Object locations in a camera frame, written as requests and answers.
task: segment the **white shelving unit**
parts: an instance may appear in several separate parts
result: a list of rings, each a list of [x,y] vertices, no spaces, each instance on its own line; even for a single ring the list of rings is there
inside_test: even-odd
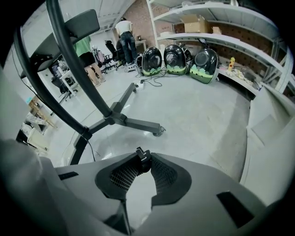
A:
[[[193,0],[192,2],[197,3],[197,5],[187,7],[182,7],[182,2],[183,0],[147,0],[156,47],[159,47],[158,42],[160,40],[170,39],[176,41],[196,41],[198,38],[204,38],[209,43],[233,48],[256,59],[265,66],[268,66],[263,81],[270,83],[273,79],[280,76],[276,85],[276,90],[281,93],[285,90],[288,82],[292,79],[291,73],[293,69],[293,56],[291,51],[287,48],[285,58],[280,63],[276,61],[278,55],[277,42],[280,37],[276,25],[270,19],[248,8],[222,3],[228,3],[229,1],[207,2],[206,0]],[[170,9],[167,13],[157,17],[153,17],[151,4],[157,4],[174,9]],[[273,42],[271,56],[247,43],[240,41],[239,39],[225,35],[181,33],[158,37],[155,26],[156,22],[163,21],[171,24],[178,24],[181,23],[181,17],[188,14],[202,15],[209,22],[231,24],[265,37]]]

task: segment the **ceiling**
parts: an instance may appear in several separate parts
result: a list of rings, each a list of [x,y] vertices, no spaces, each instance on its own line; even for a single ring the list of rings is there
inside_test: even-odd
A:
[[[60,0],[65,21],[89,9],[95,9],[100,30],[108,31],[116,24],[135,0]],[[27,20],[23,32],[31,28],[44,14],[47,15],[46,4],[43,3]]]

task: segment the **gray floor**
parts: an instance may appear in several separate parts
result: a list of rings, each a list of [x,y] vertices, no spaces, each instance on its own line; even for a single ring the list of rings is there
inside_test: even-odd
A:
[[[97,88],[108,105],[118,101],[131,82],[138,82],[136,72],[124,69],[110,72],[106,82]],[[159,122],[166,128],[161,137],[118,125],[107,126],[90,140],[96,160],[144,150],[164,153],[210,165],[239,180],[246,154],[246,126],[249,101],[222,82],[202,84],[189,76],[158,79],[162,87],[145,84],[132,94],[122,113],[130,118]],[[78,121],[92,125],[102,118],[85,93],[64,103],[65,109]],[[51,140],[49,158],[54,166],[67,165],[77,133],[57,118],[58,129],[48,129]],[[89,146],[80,163],[92,162]],[[150,198],[155,195],[150,174],[136,178],[127,193],[130,223],[137,228],[150,212]]]

